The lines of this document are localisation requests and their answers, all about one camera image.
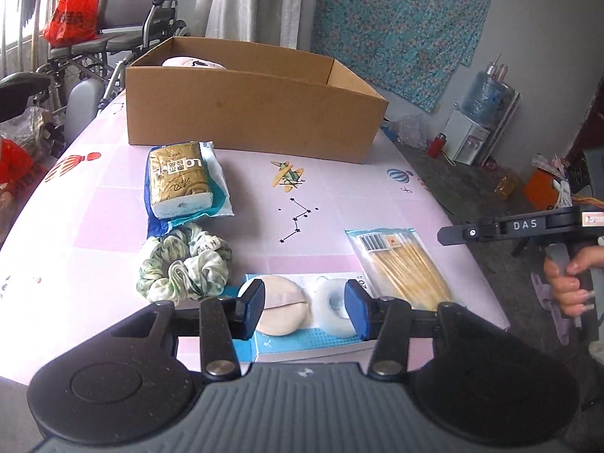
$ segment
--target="cotton swab pack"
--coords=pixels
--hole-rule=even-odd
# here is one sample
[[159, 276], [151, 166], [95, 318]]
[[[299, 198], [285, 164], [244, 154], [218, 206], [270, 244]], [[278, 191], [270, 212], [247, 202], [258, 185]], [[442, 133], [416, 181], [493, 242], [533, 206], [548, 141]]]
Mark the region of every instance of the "cotton swab pack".
[[377, 228], [346, 234], [380, 296], [401, 298], [413, 308], [431, 311], [436, 311], [440, 302], [453, 300], [451, 290], [412, 228]]

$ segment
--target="screw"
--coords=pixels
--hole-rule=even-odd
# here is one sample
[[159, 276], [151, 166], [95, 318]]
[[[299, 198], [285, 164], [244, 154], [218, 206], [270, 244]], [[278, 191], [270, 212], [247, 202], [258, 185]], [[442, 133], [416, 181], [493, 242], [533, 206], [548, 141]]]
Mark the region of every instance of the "screw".
[[235, 364], [232, 361], [226, 359], [217, 359], [212, 361], [205, 367], [206, 371], [213, 376], [224, 376], [232, 373], [235, 370]]
[[395, 374], [399, 374], [402, 370], [403, 366], [396, 361], [377, 361], [373, 364], [373, 371], [380, 376], [394, 376]]

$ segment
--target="gold tissue package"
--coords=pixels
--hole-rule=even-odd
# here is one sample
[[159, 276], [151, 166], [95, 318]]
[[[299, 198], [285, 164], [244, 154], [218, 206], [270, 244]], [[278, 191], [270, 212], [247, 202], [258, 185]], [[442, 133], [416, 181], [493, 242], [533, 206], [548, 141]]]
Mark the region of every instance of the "gold tissue package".
[[164, 146], [149, 153], [149, 188], [151, 210], [159, 219], [211, 207], [213, 195], [199, 143]]

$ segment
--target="star print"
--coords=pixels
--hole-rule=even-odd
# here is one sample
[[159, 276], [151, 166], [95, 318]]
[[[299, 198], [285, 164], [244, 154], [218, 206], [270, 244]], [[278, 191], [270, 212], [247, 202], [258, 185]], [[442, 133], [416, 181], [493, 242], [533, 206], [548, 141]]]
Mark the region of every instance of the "star print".
[[295, 216], [294, 218], [292, 218], [292, 220], [294, 221], [294, 225], [295, 225], [294, 231], [292, 231], [287, 237], [283, 237], [282, 239], [280, 239], [279, 240], [280, 243], [285, 243], [285, 241], [289, 237], [292, 237], [296, 233], [301, 233], [302, 230], [298, 227], [298, 221], [300, 220], [301, 217], [308, 218], [308, 215], [310, 213], [312, 213], [312, 210], [308, 210], [307, 208], [305, 208], [302, 204], [300, 204], [299, 202], [297, 202], [294, 197], [290, 197], [289, 200], [292, 201], [294, 204], [298, 205], [304, 211], [302, 213], [300, 213], [298, 216]]

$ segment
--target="clear plastic wrap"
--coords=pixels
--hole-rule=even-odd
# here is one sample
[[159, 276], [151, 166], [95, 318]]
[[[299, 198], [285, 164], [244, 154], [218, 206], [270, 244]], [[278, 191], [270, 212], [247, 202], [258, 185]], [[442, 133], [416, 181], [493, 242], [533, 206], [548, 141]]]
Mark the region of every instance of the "clear plastic wrap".
[[426, 150], [430, 125], [423, 114], [403, 116], [390, 124], [401, 143], [420, 151]]
[[346, 231], [378, 296], [408, 301], [417, 310], [436, 311], [453, 301], [451, 290], [412, 228]]
[[20, 116], [0, 122], [0, 136], [17, 143], [35, 162], [40, 161], [48, 154], [42, 139], [45, 113], [41, 107], [27, 107]]

